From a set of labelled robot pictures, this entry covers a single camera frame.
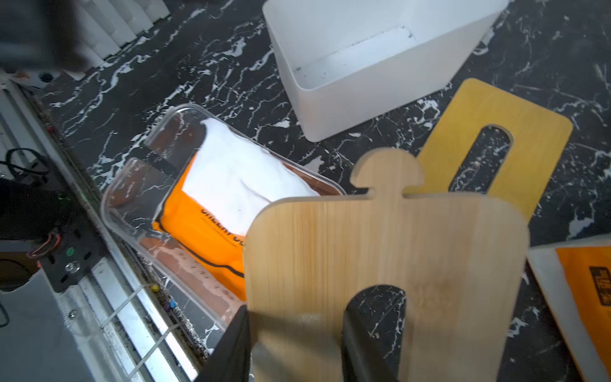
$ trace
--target orange package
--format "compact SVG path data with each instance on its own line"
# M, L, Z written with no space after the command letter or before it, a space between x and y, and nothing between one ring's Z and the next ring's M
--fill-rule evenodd
M229 232L214 215L182 191L192 164L193 160L167 197L153 228L172 235L221 284L245 301L244 237Z
M611 247L558 248L579 317L611 375Z

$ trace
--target cutting board handle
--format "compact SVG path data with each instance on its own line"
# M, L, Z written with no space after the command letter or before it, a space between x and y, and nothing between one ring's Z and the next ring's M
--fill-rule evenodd
M399 149L381 147L367 152L354 166L350 183L369 188L370 199L403 198L405 188L424 184L424 174L413 155Z

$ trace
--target yellow plywood board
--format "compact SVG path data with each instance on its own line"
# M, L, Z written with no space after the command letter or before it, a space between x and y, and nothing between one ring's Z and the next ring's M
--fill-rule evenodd
M416 159L367 153L366 196L285 199L246 237L257 381L342 381L342 315L367 287L406 293L400 380L492 381L529 246L515 207L475 193L411 195Z
M448 192L458 168L486 126L503 129L511 140L511 149L488 196L515 205L528 221L573 125L566 117L473 78L463 82L418 155L425 184L406 192Z

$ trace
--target bolt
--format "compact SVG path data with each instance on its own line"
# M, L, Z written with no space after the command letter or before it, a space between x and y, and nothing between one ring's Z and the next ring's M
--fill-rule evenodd
M81 269L81 265L78 262L67 263L64 269L68 273L76 273Z

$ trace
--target countertop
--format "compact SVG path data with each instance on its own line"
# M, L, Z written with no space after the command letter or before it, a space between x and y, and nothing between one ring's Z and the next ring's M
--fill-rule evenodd
M442 90L319 143L304 138L282 87L262 0L166 3L171 16L104 67L81 81L62 75L40 94L56 133L101 193L129 157L146 156L142 143L165 111L186 102L355 193L348 178L362 154L388 146L417 155L459 85L474 77L573 122L530 221L531 244L611 232L608 0L511 1ZM452 191L485 192L509 142L495 129L483 137ZM580 380L528 265L522 278L498 380ZM402 291L378 286L354 301L395 369L404 299ZM185 314L202 315L184 296L176 300ZM214 347L218 329L205 318L195 326L205 345Z

